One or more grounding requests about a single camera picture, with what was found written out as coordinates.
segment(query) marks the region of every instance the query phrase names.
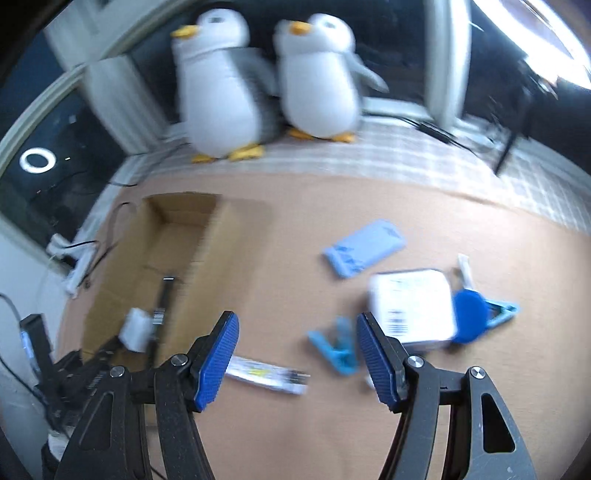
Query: penguin beak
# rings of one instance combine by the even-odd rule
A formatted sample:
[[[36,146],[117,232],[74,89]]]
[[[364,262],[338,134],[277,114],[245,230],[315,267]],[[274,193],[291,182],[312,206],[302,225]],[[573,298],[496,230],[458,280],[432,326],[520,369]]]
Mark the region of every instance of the penguin beak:
[[[184,25],[183,27],[175,30],[170,34],[173,38],[180,40],[187,40],[188,38],[194,37],[199,33],[199,27],[197,25]]]
[[[306,22],[291,22],[290,33],[293,35],[306,35],[312,30],[312,25]]]

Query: white wall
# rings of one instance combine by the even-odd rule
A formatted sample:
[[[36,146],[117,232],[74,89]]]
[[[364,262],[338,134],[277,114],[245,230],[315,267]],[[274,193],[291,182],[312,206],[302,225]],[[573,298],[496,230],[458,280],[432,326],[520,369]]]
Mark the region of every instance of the white wall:
[[[48,256],[11,224],[0,218],[0,292],[8,295],[23,317],[42,313],[55,343],[67,296],[60,285],[64,274],[55,266],[47,272]],[[43,290],[35,294],[40,281]],[[29,385],[35,384],[21,346],[18,324],[0,300],[0,355]],[[0,365],[0,423],[17,455],[35,479],[41,479],[40,450],[47,440],[43,409],[35,398]]]

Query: penguin plush toy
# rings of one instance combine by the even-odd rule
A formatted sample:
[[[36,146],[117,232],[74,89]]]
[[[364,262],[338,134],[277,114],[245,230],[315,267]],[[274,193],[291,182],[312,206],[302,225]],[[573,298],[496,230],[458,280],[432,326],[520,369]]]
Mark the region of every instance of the penguin plush toy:
[[[275,28],[281,106],[296,138],[355,140],[362,89],[388,86],[354,53],[355,37],[340,18],[315,14]]]
[[[248,25],[234,10],[213,9],[171,34],[181,120],[199,152],[193,162],[243,160],[281,133],[275,70],[247,48]]]

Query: screw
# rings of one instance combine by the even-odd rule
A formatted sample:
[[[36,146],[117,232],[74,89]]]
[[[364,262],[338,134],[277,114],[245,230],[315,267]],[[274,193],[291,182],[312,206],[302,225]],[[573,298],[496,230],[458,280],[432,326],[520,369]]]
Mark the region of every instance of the screw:
[[[170,363],[172,363],[175,367],[180,367],[186,364],[188,361],[189,359],[184,353],[177,353],[170,359]]]
[[[414,368],[421,368],[425,364],[425,360],[423,360],[418,355],[411,355],[407,358],[407,363]]]
[[[472,367],[470,369],[470,375],[474,378],[477,378],[478,380],[482,380],[486,377],[486,372],[482,367]]]
[[[116,365],[115,367],[111,368],[109,375],[112,376],[113,378],[117,378],[117,377],[123,377],[124,373],[125,373],[125,367],[122,367],[121,365]]]

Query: penguin foot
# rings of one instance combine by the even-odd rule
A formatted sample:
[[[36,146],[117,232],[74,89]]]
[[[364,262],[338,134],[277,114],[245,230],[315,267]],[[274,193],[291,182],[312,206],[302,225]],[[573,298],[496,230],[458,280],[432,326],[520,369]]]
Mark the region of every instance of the penguin foot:
[[[214,161],[215,158],[206,155],[205,153],[198,153],[191,159],[191,163],[208,163]]]
[[[345,132],[344,134],[335,135],[331,140],[333,142],[353,143],[355,141],[355,134]]]
[[[238,161],[247,158],[261,158],[265,154],[265,147],[262,145],[250,144],[246,147],[238,148],[228,155],[228,160]]]
[[[309,135],[302,130],[298,130],[297,128],[290,128],[287,133],[289,136],[297,138],[298,140],[315,140],[315,137],[312,137],[312,135]]]

